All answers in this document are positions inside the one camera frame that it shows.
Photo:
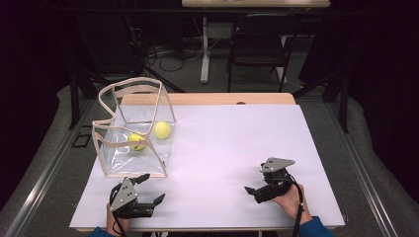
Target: white table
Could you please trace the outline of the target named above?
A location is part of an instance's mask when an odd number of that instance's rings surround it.
[[[295,160],[287,170],[304,184],[311,213],[328,227],[345,224],[302,111],[290,94],[172,94],[171,101],[178,121],[169,176],[135,186],[139,202],[166,197],[151,218],[134,219],[131,229],[293,228],[293,220],[276,204],[258,204],[244,190],[266,185],[259,168],[269,157]],[[234,105],[237,102],[259,105]],[[126,98],[124,104],[134,105],[135,98]],[[110,191],[121,181],[105,178],[97,160],[70,227],[105,227]]]
[[[184,7],[290,7],[290,8],[318,8],[329,7],[329,0],[182,0]]]

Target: tennis ball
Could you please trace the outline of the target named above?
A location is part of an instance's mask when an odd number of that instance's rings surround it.
[[[154,125],[153,133],[157,139],[166,139],[172,133],[172,127],[166,121],[159,121]]]
[[[131,133],[128,136],[128,141],[140,141],[140,140],[145,140],[144,137],[136,134],[136,133]],[[142,150],[144,149],[145,145],[137,145],[137,146],[130,146],[129,149],[131,150]]]

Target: chair leg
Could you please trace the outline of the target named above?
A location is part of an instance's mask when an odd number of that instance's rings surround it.
[[[232,52],[230,51],[228,53],[228,58],[227,58],[227,72],[230,72],[231,70],[231,64],[232,64]]]
[[[271,71],[269,71],[269,74],[271,74],[277,67],[272,67]]]
[[[228,70],[228,87],[227,87],[227,92],[228,93],[231,92],[231,69],[232,69],[232,66],[231,66],[231,64],[229,64],[228,65],[228,68],[227,68],[227,70]]]
[[[284,87],[284,81],[286,79],[286,74],[287,74],[287,67],[284,66],[283,76],[281,77],[281,82],[280,82],[280,90],[278,91],[279,93],[283,92],[283,87]]]

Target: human hand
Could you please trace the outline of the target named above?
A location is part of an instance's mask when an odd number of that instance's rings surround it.
[[[113,236],[121,236],[121,229],[120,227],[115,223],[115,219],[114,216],[111,213],[111,206],[108,203],[107,204],[107,212],[106,212],[106,232],[108,232],[108,234],[113,235]],[[123,218],[118,218],[118,221],[121,224],[121,227],[123,228],[124,232],[126,233],[129,230],[130,227],[130,223],[131,223],[131,219],[123,219]]]
[[[304,187],[300,184],[298,184],[302,191],[303,196],[303,212],[301,215],[301,220],[299,224],[305,223],[312,219],[310,211],[308,210],[307,203],[305,201],[305,195],[304,195]],[[298,195],[298,189],[295,185],[292,185],[290,190],[282,195],[278,196],[272,199],[276,204],[278,204],[283,211],[289,215],[292,219],[296,219],[296,215],[298,213],[298,207],[299,207],[299,195]]]

